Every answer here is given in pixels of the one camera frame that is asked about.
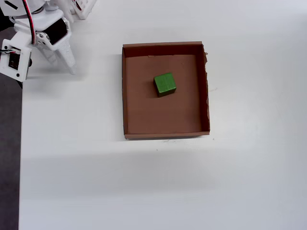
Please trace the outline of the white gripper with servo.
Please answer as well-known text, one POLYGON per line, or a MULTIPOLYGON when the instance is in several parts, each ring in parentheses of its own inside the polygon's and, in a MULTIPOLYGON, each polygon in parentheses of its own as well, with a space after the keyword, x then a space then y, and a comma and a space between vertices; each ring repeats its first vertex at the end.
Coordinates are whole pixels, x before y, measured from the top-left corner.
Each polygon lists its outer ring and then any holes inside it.
POLYGON ((70 46, 71 27, 62 11, 41 11, 32 15, 35 46, 52 66, 59 57, 70 74, 76 73, 76 61, 70 46))

